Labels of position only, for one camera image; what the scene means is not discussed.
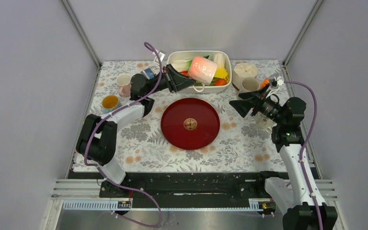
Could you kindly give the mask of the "cream mug blue dragon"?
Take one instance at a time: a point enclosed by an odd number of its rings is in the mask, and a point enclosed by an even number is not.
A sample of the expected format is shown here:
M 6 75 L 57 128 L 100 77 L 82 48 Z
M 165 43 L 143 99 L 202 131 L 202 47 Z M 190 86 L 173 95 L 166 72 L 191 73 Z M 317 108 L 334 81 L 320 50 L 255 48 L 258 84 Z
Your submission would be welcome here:
M 260 89 L 260 82 L 256 78 L 244 78 L 241 81 L 240 92 L 255 92 Z

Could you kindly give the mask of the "pink faceted mug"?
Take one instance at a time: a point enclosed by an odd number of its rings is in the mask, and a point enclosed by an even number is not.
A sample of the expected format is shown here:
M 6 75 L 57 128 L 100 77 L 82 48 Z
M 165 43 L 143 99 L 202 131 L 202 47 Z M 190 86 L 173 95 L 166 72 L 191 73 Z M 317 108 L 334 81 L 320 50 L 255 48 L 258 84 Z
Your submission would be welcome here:
M 118 93 L 122 97 L 130 97 L 131 94 L 131 76 L 129 74 L 121 74 L 116 78 L 119 87 Z

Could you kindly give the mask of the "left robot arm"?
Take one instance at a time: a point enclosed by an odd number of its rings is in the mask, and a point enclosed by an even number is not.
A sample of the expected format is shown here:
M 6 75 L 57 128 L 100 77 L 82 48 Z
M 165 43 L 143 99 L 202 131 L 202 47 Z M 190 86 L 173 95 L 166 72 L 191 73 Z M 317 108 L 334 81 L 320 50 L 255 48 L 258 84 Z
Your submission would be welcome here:
M 126 172 L 115 159 L 117 133 L 128 124 L 148 115 L 154 105 L 150 95 L 168 89 L 179 92 L 195 85 L 196 81 L 179 73 L 171 64 L 162 67 L 159 74 L 148 79 L 142 73 L 130 79 L 130 100 L 112 112 L 101 116 L 90 114 L 83 123 L 76 144 L 76 152 L 84 157 L 87 166 L 94 166 L 109 182 L 118 197 L 129 192 L 124 181 Z

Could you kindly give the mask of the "blue glazed mug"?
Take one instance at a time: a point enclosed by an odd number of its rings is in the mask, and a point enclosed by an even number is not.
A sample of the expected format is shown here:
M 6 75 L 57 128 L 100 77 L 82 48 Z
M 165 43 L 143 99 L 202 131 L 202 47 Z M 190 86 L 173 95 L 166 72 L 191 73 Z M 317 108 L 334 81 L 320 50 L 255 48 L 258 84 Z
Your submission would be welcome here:
M 121 102 L 116 95 L 108 95 L 102 100 L 103 113 L 110 113 L 121 107 Z

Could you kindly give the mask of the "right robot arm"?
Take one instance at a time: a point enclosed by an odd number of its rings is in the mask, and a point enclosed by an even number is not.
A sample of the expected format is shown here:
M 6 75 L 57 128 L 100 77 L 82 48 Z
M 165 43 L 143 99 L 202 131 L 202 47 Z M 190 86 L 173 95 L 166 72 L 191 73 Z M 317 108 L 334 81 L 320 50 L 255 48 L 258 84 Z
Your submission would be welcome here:
M 272 142 L 282 158 L 290 185 L 284 179 L 266 176 L 256 183 L 259 196 L 271 198 L 279 208 L 285 230 L 332 230 L 338 219 L 335 207 L 326 204 L 308 164 L 306 141 L 300 124 L 304 119 L 306 103 L 290 97 L 280 105 L 269 95 L 267 87 L 257 92 L 239 94 L 229 104 L 241 117 L 261 113 L 274 121 Z

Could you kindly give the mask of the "white mug with rose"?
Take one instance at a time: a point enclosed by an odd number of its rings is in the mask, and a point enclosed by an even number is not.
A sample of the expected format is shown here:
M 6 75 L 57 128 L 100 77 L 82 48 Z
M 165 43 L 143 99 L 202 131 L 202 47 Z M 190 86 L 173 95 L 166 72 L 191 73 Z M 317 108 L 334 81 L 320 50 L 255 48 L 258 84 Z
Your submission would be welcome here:
M 273 126 L 275 125 L 274 121 L 272 121 L 271 119 L 269 119 L 268 117 L 266 117 L 261 113 L 257 113 L 254 116 L 254 120 L 256 124 L 262 129 L 272 130 Z

